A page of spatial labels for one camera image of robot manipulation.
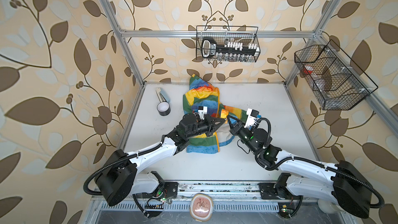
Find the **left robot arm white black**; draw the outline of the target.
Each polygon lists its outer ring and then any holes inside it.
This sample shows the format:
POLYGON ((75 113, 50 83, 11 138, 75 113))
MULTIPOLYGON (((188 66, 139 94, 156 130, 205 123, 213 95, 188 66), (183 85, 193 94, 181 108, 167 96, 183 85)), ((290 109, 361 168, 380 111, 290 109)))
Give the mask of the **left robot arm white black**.
POLYGON ((115 206, 135 194, 152 194, 164 185, 160 175, 153 171, 143 174, 147 167, 183 151, 191 138, 205 134, 212 136, 225 119, 205 114, 185 114, 179 124, 161 140, 142 150, 112 153, 104 166, 91 174, 83 190, 91 196, 102 196, 109 206, 115 206))

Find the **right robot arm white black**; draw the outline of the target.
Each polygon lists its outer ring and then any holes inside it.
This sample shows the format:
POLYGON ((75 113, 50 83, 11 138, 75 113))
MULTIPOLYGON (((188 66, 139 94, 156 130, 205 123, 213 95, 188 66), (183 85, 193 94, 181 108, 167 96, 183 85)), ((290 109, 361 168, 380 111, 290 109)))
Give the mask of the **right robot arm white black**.
POLYGON ((258 118, 247 127, 240 119, 227 116, 230 132, 253 153, 257 165, 280 171, 274 185, 281 198, 311 197, 331 202, 347 213, 366 219, 370 209, 385 206, 383 196, 349 162, 327 163, 296 156, 271 144, 271 122, 258 118))

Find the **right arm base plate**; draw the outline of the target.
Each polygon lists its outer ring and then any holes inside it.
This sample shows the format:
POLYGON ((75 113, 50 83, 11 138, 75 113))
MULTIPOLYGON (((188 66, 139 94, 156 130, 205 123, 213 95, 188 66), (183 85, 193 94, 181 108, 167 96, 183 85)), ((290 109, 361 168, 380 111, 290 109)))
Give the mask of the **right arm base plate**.
POLYGON ((262 200, 299 200, 302 196, 295 196, 287 190, 286 186, 277 183, 259 183, 262 200))

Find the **rainbow striped jacket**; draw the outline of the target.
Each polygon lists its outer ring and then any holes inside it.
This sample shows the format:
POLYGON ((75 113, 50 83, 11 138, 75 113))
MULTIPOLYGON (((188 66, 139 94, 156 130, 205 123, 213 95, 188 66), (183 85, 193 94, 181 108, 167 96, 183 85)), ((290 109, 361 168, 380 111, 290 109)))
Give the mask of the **rainbow striped jacket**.
POLYGON ((220 103, 219 89, 197 75, 191 76, 189 91, 183 95, 182 104, 185 114, 195 114, 199 106, 206 106, 208 108, 207 115, 226 120, 213 136, 206 137, 205 134, 202 134, 191 138, 187 147, 188 153, 208 155, 218 153, 221 147, 230 144, 236 137, 233 135, 233 130, 230 130, 227 115, 239 118, 244 125, 247 120, 245 110, 220 103))

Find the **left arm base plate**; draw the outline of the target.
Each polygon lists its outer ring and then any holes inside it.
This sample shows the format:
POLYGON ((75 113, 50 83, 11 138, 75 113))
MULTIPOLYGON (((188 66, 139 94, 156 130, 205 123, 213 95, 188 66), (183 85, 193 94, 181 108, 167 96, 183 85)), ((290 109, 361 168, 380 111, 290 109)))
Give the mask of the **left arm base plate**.
POLYGON ((157 186, 157 188, 150 193, 138 193, 137 197, 143 199, 174 199, 178 194, 178 185, 176 181, 166 181, 157 186))

